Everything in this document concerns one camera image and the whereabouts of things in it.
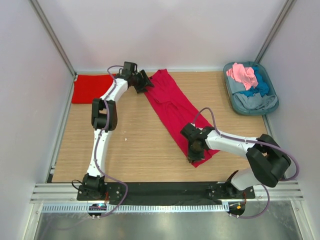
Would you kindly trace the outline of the magenta t-shirt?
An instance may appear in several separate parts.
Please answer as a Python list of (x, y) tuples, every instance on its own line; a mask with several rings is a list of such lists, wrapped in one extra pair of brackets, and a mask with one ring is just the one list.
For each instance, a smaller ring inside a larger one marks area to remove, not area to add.
[(199, 110), (189, 101), (166, 69), (160, 69), (150, 78), (154, 87), (148, 87), (145, 96), (175, 143), (185, 156), (188, 141), (181, 130), (192, 123)]

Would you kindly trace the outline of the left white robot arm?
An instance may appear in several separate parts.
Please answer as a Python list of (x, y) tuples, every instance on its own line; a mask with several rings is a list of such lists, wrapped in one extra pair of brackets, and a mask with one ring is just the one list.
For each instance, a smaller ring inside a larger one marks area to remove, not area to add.
[(105, 161), (112, 134), (118, 124), (117, 102), (130, 88), (144, 93), (154, 84), (144, 70), (139, 70), (134, 62), (125, 61), (123, 65), (113, 65), (107, 69), (112, 83), (106, 92), (94, 98), (91, 105), (91, 125), (94, 141), (90, 163), (80, 186), (77, 188), (78, 201), (97, 201), (107, 194), (105, 179), (114, 180), (105, 173)]

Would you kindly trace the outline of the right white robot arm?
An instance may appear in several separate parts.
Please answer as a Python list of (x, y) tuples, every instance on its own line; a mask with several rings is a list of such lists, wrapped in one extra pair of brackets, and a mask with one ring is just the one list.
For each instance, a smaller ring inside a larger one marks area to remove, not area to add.
[(249, 168), (236, 170), (214, 191), (226, 198), (239, 198), (243, 192), (256, 185), (274, 188), (292, 161), (274, 139), (262, 134), (258, 138), (228, 134), (212, 126), (196, 127), (188, 123), (181, 130), (188, 143), (187, 158), (197, 163), (205, 158), (205, 152), (218, 150), (246, 159)]

